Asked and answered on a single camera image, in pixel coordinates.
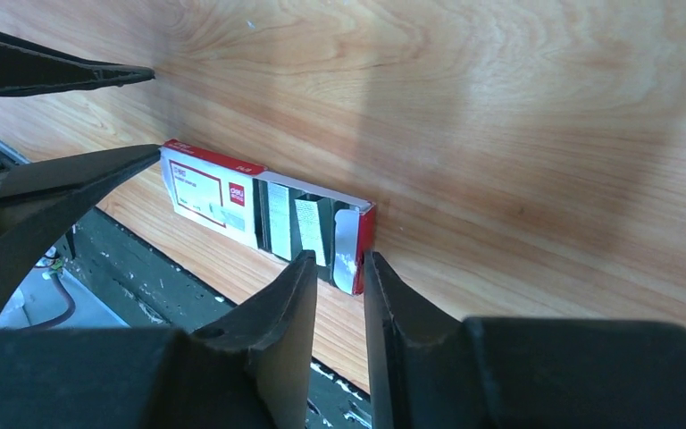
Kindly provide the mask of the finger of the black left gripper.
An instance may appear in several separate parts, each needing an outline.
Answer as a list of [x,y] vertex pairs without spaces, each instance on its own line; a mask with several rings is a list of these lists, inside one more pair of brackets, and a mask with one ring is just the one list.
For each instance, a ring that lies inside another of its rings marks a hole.
[[91,61],[0,32],[0,97],[121,87],[154,77],[147,67]]
[[86,212],[160,159],[156,144],[17,165],[0,173],[0,313],[45,252]]

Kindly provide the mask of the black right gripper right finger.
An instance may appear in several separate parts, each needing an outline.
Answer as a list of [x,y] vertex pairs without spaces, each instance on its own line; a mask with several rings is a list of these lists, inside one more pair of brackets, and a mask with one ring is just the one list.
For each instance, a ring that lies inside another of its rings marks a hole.
[[364,259],[376,428],[686,428],[686,328],[471,316]]

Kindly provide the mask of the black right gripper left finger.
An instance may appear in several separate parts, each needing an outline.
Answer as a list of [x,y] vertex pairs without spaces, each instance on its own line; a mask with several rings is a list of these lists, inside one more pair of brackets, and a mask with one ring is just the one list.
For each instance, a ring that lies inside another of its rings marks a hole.
[[303,251],[193,332],[0,330],[0,428],[301,428],[316,300]]

